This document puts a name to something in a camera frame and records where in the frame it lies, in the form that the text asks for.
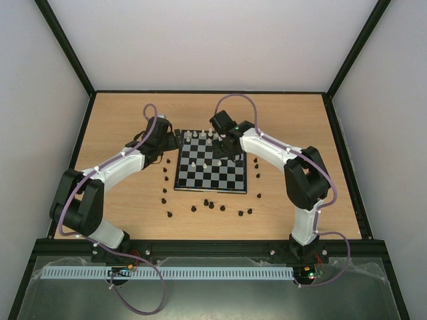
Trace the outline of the black aluminium frame rail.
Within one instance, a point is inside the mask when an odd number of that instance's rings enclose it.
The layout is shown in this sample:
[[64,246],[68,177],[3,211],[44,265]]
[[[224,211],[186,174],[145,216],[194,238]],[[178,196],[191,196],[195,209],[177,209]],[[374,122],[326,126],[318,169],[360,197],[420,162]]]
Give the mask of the black aluminium frame rail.
[[[288,240],[283,241],[160,241],[131,240],[128,253],[138,252],[151,262],[167,257],[228,258],[247,257],[254,261],[296,265],[315,263],[317,258],[327,261],[332,257],[346,257],[347,246],[343,240],[319,240],[312,248],[293,249]],[[38,239],[31,258],[90,257],[92,261],[106,264],[123,264],[130,259],[120,257],[86,240]]]

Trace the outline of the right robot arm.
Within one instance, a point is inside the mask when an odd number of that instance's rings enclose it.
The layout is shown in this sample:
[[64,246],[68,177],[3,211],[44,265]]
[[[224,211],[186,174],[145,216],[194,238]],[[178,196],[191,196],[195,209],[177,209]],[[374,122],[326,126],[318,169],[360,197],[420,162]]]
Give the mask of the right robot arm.
[[225,112],[216,113],[210,124],[220,136],[213,143],[213,155],[232,158],[251,153],[277,167],[284,174],[286,194],[295,206],[294,226],[290,234],[290,252],[298,261],[314,254],[318,242],[318,220],[332,180],[320,152],[285,144],[262,132],[255,123],[236,123]]

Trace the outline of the black and silver chessboard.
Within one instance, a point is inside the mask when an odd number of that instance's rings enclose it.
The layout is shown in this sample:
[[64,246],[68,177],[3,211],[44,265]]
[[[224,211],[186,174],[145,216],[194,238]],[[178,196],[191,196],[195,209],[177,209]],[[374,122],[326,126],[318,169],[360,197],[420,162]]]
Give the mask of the black and silver chessboard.
[[[192,130],[191,138],[186,139],[187,131],[183,132],[183,145],[178,153],[174,189],[246,194],[248,189],[246,154],[241,153],[235,159],[216,159],[213,156],[212,144],[207,144],[208,139],[213,142],[218,138],[215,131],[212,138],[208,137],[208,131],[205,131],[205,137],[201,138],[202,130]],[[193,138],[194,131],[197,132],[197,139]],[[218,166],[219,160],[222,161],[221,166]],[[207,164],[207,169],[203,168],[204,163]]]

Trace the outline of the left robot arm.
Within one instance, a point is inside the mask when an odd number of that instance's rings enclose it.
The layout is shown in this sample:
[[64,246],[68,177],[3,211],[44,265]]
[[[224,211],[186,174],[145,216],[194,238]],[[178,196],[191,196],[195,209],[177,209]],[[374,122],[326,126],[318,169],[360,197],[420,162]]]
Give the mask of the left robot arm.
[[[83,171],[68,169],[61,177],[49,212],[62,235],[80,235],[117,252],[126,251],[129,235],[103,217],[105,194],[167,151],[180,149],[182,133],[163,117],[152,117],[146,130],[115,156]],[[66,233],[62,227],[71,231]]]

